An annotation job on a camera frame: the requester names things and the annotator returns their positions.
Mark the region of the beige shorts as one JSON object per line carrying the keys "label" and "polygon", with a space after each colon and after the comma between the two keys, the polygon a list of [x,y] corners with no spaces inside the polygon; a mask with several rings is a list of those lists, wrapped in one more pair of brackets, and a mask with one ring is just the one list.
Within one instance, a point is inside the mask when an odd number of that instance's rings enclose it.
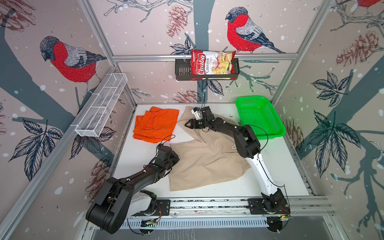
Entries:
{"label": "beige shorts", "polygon": [[234,181],[251,168],[236,150],[234,139],[228,135],[203,130],[191,130],[185,124],[195,116],[187,106],[178,126],[192,141],[171,144],[179,162],[170,173],[170,191],[186,191],[208,185]]}

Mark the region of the orange shorts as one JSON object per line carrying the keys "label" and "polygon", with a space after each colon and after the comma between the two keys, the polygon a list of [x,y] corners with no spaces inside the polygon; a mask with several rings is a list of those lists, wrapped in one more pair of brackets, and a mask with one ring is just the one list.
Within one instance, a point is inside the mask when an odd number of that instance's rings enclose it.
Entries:
{"label": "orange shorts", "polygon": [[133,138],[153,144],[168,141],[178,116],[179,110],[151,107],[143,116],[136,116]]}

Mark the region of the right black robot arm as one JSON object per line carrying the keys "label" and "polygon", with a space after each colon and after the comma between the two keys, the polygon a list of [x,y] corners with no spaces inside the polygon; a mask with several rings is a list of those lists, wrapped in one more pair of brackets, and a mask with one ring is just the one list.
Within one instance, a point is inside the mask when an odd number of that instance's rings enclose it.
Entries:
{"label": "right black robot arm", "polygon": [[261,187],[263,197],[262,209],[269,214],[283,211],[290,215],[290,203],[286,199],[286,192],[282,192],[285,186],[278,186],[269,173],[261,151],[261,144],[254,133],[252,126],[238,126],[215,117],[209,107],[193,108],[191,113],[194,115],[185,127],[190,129],[208,129],[214,132],[223,133],[234,138],[236,150],[239,155],[249,163]]}

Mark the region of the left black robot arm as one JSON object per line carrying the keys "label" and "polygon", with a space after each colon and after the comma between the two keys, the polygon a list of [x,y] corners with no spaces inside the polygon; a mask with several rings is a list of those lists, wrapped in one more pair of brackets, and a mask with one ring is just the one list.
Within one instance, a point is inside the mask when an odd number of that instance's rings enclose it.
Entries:
{"label": "left black robot arm", "polygon": [[109,234],[123,225],[134,194],[170,173],[180,158],[171,147],[159,144],[155,157],[143,170],[125,178],[111,177],[101,187],[86,213],[86,220]]}

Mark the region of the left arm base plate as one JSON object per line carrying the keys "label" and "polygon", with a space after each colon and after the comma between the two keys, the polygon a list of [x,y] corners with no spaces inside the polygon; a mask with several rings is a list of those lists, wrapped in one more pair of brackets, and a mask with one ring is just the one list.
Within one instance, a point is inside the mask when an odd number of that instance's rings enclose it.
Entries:
{"label": "left arm base plate", "polygon": [[170,200],[152,200],[147,210],[144,211],[145,216],[169,216]]}

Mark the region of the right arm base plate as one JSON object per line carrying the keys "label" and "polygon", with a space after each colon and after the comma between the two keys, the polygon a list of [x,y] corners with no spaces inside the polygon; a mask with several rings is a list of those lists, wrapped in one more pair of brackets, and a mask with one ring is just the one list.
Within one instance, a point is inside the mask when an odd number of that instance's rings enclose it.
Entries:
{"label": "right arm base plate", "polygon": [[251,215],[288,215],[291,213],[291,209],[286,199],[283,199],[276,204],[272,204],[271,201],[264,200],[262,198],[248,199],[248,209]]}

